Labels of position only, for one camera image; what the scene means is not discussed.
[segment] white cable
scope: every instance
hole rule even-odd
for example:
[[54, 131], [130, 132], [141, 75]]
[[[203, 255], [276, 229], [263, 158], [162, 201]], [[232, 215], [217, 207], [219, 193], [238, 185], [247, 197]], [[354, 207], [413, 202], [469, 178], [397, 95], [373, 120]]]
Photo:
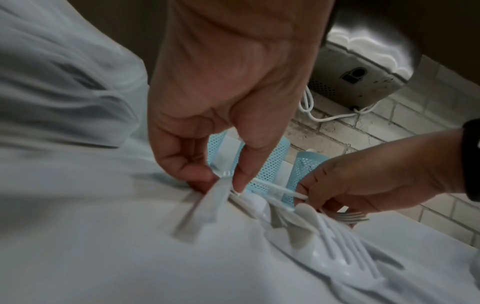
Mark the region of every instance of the white cable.
[[307, 87], [305, 89], [305, 91], [303, 92], [303, 97], [300, 100], [300, 104], [298, 105], [298, 109], [302, 113], [307, 113], [308, 117], [315, 122], [326, 122], [326, 121], [331, 121], [331, 120], [335, 120], [335, 119], [338, 119], [338, 118], [352, 117], [352, 116], [355, 116], [357, 114], [362, 115], [362, 114], [370, 113], [371, 111], [373, 111], [379, 105], [380, 101], [376, 102], [373, 105], [365, 107], [361, 110], [355, 109], [355, 110], [353, 110], [355, 113], [341, 114], [341, 115], [336, 115], [336, 116], [332, 116], [332, 117], [328, 117], [328, 118], [316, 118], [311, 113], [313, 108], [314, 108], [314, 97], [312, 96], [312, 93], [310, 92], [310, 89]]

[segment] black wristband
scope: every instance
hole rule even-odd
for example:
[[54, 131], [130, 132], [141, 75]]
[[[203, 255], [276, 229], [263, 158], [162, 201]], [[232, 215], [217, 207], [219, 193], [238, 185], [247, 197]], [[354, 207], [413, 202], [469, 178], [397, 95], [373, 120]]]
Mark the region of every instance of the black wristband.
[[465, 192], [472, 201], [480, 201], [480, 119], [463, 126], [461, 141], [461, 162]]

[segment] blue plastic holder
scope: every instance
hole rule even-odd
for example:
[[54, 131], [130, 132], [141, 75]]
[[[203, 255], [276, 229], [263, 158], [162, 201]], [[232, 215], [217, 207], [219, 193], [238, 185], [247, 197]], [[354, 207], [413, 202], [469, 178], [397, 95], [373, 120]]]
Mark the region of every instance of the blue plastic holder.
[[[299, 182], [307, 174], [312, 172], [321, 163], [328, 159], [329, 157], [315, 152], [303, 151], [297, 153], [295, 163], [293, 163], [293, 168], [291, 169], [290, 177], [288, 178], [288, 183], [286, 184], [287, 189], [295, 191]], [[284, 195], [282, 202], [289, 206], [294, 206], [294, 198], [291, 196]]]
[[[231, 167], [231, 171], [234, 171], [237, 167], [237, 164], [239, 163], [240, 152], [242, 151], [244, 145], [244, 142], [240, 144], [240, 148], [236, 153], [235, 160], [233, 161], [233, 165]], [[289, 152], [289, 148], [290, 141], [286, 137], [282, 137], [279, 144], [272, 151], [272, 153], [266, 160], [265, 165], [263, 165], [256, 177], [258, 179], [272, 183], [280, 170], [282, 161], [285, 159], [287, 153]], [[268, 187], [256, 184], [254, 182], [249, 183], [246, 188], [252, 192], [260, 194], [266, 194], [269, 191]]]
[[223, 131], [219, 134], [213, 134], [210, 136], [208, 140], [208, 158], [207, 158], [207, 163], [210, 165], [215, 157], [217, 156], [217, 153], [219, 152], [220, 146], [222, 145], [222, 142], [225, 139], [225, 136], [227, 135], [227, 131]]

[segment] blue perforated basket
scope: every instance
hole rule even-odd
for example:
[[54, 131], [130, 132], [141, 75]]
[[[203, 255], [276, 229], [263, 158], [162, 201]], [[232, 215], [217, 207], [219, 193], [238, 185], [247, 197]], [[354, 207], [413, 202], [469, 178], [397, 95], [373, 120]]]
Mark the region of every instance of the blue perforated basket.
[[[231, 171], [234, 171], [235, 168], [237, 167], [237, 164], [239, 162], [240, 152], [242, 151], [244, 145], [245, 145], [244, 142], [240, 144], [240, 148], [236, 153], [235, 160], [233, 161], [233, 165], [231, 167]], [[277, 147], [275, 147], [273, 152], [270, 154], [270, 156], [266, 160], [265, 165], [263, 165], [263, 167], [261, 168], [260, 172], [256, 177], [258, 179], [261, 179], [270, 183], [273, 182], [275, 180], [275, 177], [277, 176], [277, 173], [280, 170], [282, 161], [285, 159], [285, 157], [287, 156], [287, 153], [289, 152], [289, 147], [290, 147], [290, 141], [286, 137], [282, 137], [282, 139], [280, 140], [280, 143], [277, 145]], [[253, 182], [249, 183], [246, 188], [252, 192], [261, 193], [261, 194], [266, 194], [269, 191], [268, 187], [255, 184]]]
[[219, 134], [213, 134], [210, 136], [210, 139], [208, 140], [208, 158], [206, 160], [209, 165], [217, 156], [217, 153], [219, 152], [220, 146], [222, 145], [226, 135], [227, 131], [223, 131]]
[[[299, 152], [296, 155], [295, 163], [293, 163], [293, 168], [291, 169], [290, 178], [288, 178], [288, 183], [286, 184], [286, 187], [292, 191], [295, 191], [298, 183], [307, 174], [312, 172], [315, 168], [318, 167], [318, 165], [328, 159], [328, 157], [315, 152]], [[287, 205], [294, 205], [294, 199], [291, 196], [284, 195], [282, 201]]]

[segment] white countertop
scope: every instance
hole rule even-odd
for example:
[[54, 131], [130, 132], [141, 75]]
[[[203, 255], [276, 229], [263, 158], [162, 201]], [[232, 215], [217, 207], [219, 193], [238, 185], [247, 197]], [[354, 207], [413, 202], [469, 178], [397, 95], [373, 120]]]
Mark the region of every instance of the white countertop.
[[[192, 225], [189, 212], [202, 196], [172, 186], [147, 146], [47, 146], [56, 152], [1, 150], [0, 193], [10, 189], [1, 201], [1, 303], [339, 303], [234, 204], [222, 206], [217, 223]], [[475, 250], [406, 217], [376, 214], [356, 231], [468, 279]]]

